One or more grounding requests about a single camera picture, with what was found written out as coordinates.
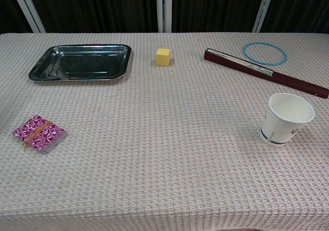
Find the white paper cup blue print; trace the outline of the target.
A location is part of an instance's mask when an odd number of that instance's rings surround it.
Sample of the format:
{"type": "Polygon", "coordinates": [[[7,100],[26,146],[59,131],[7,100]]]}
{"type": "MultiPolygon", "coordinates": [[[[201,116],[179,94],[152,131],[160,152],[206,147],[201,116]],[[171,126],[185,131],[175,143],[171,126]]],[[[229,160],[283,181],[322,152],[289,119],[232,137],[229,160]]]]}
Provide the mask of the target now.
{"type": "Polygon", "coordinates": [[[291,93],[276,93],[268,100],[268,109],[260,128],[260,137],[268,145],[282,147],[315,117],[312,105],[291,93]]]}

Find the pink waffle-weave tablecloth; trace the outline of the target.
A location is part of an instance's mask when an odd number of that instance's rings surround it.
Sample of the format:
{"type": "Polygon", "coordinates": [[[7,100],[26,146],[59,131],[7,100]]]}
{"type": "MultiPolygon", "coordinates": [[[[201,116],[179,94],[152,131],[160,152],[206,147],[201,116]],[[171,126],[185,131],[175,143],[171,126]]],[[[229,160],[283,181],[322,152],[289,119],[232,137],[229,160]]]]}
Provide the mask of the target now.
{"type": "Polygon", "coordinates": [[[275,71],[329,88],[329,34],[77,33],[0,35],[0,231],[329,231],[329,99],[204,59],[269,42],[275,71]],[[126,44],[113,81],[35,83],[56,45],[126,44]],[[169,66],[156,65],[159,48],[169,66]],[[282,147],[260,128],[269,98],[295,94],[315,117],[282,147]],[[66,136],[24,152],[12,132],[35,115],[66,136]]]}

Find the yellow foam cube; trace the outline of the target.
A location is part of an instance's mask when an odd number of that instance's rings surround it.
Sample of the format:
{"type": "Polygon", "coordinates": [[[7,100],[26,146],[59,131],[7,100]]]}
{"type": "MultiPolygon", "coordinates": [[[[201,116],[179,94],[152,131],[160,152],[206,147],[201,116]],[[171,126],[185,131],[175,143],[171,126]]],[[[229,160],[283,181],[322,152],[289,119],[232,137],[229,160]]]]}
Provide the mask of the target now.
{"type": "Polygon", "coordinates": [[[171,59],[171,50],[166,48],[159,48],[156,52],[156,65],[169,66],[171,59]]]}

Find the rectangular stainless steel tray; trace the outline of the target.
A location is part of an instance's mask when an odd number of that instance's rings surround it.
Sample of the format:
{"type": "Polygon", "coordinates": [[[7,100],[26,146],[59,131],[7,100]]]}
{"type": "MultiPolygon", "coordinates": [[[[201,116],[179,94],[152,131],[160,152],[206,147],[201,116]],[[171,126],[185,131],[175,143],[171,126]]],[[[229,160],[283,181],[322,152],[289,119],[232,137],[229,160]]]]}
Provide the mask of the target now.
{"type": "Polygon", "coordinates": [[[53,46],[28,77],[34,82],[114,80],[126,73],[131,52],[125,44],[53,46]]]}

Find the dark pleated curtain panel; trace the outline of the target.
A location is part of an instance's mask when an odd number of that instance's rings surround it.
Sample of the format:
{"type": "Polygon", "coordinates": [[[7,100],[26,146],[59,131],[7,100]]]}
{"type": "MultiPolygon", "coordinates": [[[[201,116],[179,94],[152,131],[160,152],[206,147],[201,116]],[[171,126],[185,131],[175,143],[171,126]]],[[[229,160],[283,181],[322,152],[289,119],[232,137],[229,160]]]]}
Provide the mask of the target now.
{"type": "Polygon", "coordinates": [[[158,32],[156,0],[32,0],[46,32],[158,32]]]}
{"type": "Polygon", "coordinates": [[[329,0],[271,0],[261,32],[329,34],[329,0]]]}
{"type": "Polygon", "coordinates": [[[0,34],[32,33],[17,0],[0,0],[0,34]]]}
{"type": "Polygon", "coordinates": [[[172,0],[172,32],[251,32],[262,0],[172,0]]]}

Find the dark red folded fan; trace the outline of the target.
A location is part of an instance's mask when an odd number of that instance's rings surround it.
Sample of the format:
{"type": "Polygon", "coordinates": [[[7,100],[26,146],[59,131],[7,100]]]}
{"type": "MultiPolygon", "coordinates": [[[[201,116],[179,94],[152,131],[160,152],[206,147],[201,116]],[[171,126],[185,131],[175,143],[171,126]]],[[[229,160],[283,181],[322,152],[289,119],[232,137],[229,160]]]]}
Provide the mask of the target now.
{"type": "Polygon", "coordinates": [[[320,98],[327,99],[329,97],[329,89],[327,88],[275,72],[269,68],[214,49],[206,49],[204,53],[204,59],[252,76],[256,76],[264,80],[275,82],[302,92],[315,95],[320,98]]]}

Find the yellow rubber band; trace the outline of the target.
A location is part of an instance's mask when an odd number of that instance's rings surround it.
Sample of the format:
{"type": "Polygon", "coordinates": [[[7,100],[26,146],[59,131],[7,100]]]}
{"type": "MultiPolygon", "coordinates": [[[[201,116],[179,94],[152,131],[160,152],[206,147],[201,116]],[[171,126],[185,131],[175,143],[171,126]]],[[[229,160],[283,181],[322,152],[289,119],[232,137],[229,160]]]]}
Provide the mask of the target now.
{"type": "Polygon", "coordinates": [[[35,136],[37,136],[46,126],[48,126],[49,124],[51,124],[51,121],[46,121],[43,125],[41,125],[36,131],[34,131],[25,141],[24,141],[24,152],[26,152],[28,150],[28,146],[29,146],[29,141],[31,139],[33,139],[35,136]]]}

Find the white partition frame post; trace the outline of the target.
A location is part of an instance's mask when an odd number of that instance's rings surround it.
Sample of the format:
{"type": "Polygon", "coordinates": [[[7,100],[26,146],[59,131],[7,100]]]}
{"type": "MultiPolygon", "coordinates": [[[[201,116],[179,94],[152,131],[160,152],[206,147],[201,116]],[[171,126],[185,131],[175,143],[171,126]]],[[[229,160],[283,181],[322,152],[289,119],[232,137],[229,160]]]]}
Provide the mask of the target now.
{"type": "Polygon", "coordinates": [[[270,5],[270,2],[271,0],[261,0],[259,10],[252,29],[252,33],[259,33],[261,31],[263,21],[266,17],[266,13],[270,5]]]}
{"type": "Polygon", "coordinates": [[[46,33],[46,29],[32,0],[16,0],[33,33],[46,33]]]}
{"type": "Polygon", "coordinates": [[[172,0],[156,0],[159,33],[172,32],[172,0]]]}

